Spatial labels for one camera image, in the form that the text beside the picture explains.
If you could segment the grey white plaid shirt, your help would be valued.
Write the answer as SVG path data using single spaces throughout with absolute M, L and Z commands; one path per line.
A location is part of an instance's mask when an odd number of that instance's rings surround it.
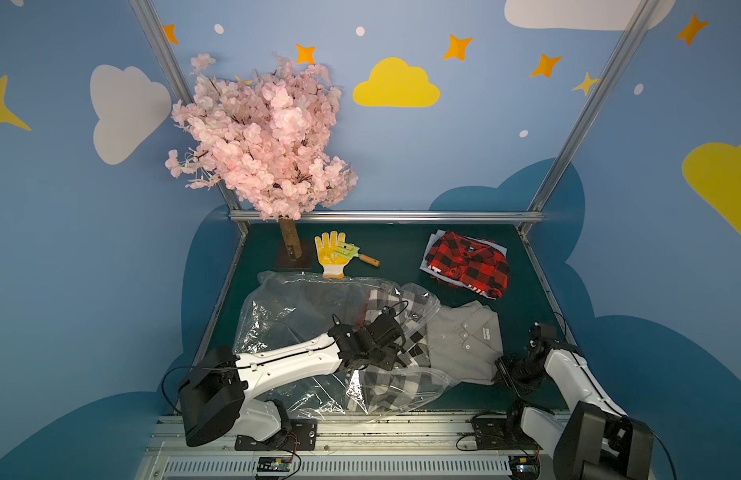
M 350 412 L 379 417 L 410 412 L 439 399 L 457 383 L 432 366 L 427 323 L 440 307 L 436 295 L 414 283 L 370 290 L 364 322 L 390 313 L 403 335 L 392 342 L 391 369 L 366 366 L 346 376 Z

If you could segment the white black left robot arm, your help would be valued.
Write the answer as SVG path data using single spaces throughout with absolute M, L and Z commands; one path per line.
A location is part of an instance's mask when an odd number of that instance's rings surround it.
M 332 318 L 332 328 L 311 340 L 260 353 L 236 355 L 218 348 L 188 368 L 178 384 L 178 403 L 188 447 L 225 436 L 240 423 L 244 435 L 278 447 L 290 434 L 282 403 L 260 401 L 270 390 L 304 378 L 360 370 L 390 371 L 405 343 L 406 330 L 388 307 L 369 324 L 354 328 Z

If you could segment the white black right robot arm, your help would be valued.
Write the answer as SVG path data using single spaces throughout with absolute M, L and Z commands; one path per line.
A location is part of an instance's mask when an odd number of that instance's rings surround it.
M 518 395 L 507 414 L 509 438 L 536 442 L 557 479 L 653 479 L 654 432 L 606 394 L 579 348 L 562 342 L 553 326 L 535 323 L 527 351 L 497 361 L 496 382 Z M 562 394 L 568 420 L 526 400 L 546 379 Z

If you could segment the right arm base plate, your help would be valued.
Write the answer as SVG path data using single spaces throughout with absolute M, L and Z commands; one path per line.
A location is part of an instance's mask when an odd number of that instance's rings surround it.
M 471 420 L 471 425 L 478 450 L 544 450 L 522 430 L 516 418 L 478 416 Z

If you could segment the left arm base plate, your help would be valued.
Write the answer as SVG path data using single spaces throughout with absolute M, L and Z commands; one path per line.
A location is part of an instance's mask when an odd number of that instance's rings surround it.
M 290 425 L 280 428 L 269 440 L 258 441 L 246 435 L 236 436 L 236 451 L 314 451 L 318 437 L 318 421 L 314 419 L 290 420 Z

